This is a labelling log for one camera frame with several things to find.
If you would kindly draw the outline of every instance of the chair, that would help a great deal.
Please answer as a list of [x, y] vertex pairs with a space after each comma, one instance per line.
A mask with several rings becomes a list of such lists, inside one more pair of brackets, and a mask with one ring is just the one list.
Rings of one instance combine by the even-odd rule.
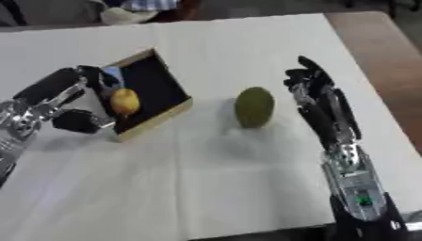
[[[388, 3], [388, 14], [395, 18], [397, 15], [397, 2], [396, 0], [386, 0]], [[418, 11], [420, 9], [420, 4], [422, 0], [414, 0], [414, 5], [411, 7], [411, 10]], [[344, 0], [346, 8], [353, 8], [354, 0]]]
[[414, 6], [411, 8], [411, 10], [412, 11], [419, 11], [421, 2], [422, 2], [422, 0], [414, 0]]
[[21, 9], [19, 8], [19, 5], [14, 0], [0, 0], [0, 4], [2, 4], [8, 10], [17, 25], [27, 25], [27, 22], [21, 12]]

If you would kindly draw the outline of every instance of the robotic hand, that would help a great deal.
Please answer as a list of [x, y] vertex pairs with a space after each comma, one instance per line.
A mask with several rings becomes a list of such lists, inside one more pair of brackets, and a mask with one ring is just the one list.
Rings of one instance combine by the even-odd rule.
[[42, 123], [52, 121], [57, 129], [94, 134], [113, 125], [87, 110], [64, 109], [85, 94], [85, 88], [103, 91], [119, 81], [99, 68], [80, 66], [61, 69], [0, 103], [0, 187], [16, 166]]
[[358, 144], [362, 134], [344, 93], [314, 61], [300, 56], [299, 63], [305, 68], [286, 71], [284, 84], [324, 148], [334, 240], [406, 240], [406, 225]]

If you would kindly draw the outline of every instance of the wooden tray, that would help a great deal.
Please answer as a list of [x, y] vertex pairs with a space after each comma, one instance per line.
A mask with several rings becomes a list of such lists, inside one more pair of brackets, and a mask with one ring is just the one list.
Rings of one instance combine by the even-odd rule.
[[192, 98], [171, 75], [154, 49], [108, 66], [122, 68], [124, 86], [135, 91], [141, 100], [139, 112], [124, 119], [114, 113], [109, 99], [104, 99], [96, 92], [106, 114], [116, 119], [114, 131], [119, 141], [151, 129], [188, 110], [193, 104]]

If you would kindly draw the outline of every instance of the white tablecloth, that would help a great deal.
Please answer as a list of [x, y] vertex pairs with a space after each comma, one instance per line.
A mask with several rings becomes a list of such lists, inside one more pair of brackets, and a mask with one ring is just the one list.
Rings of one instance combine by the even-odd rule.
[[[184, 240], [333, 221], [321, 147], [283, 86], [298, 55], [349, 97], [381, 181], [422, 209], [422, 162], [321, 14], [0, 34], [0, 96], [58, 68], [154, 47], [193, 96], [183, 115], [125, 144], [45, 125], [0, 191], [2, 241]], [[261, 86], [271, 123], [242, 131], [233, 100]], [[87, 105], [80, 100], [76, 105]]]

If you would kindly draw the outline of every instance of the mechanical hand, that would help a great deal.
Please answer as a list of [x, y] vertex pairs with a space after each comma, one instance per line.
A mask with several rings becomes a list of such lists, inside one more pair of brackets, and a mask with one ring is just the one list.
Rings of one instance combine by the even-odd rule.
[[300, 56], [299, 63], [304, 69], [287, 71], [284, 84], [324, 148], [335, 240], [405, 240], [406, 225], [358, 144], [362, 134], [345, 94], [314, 61]]

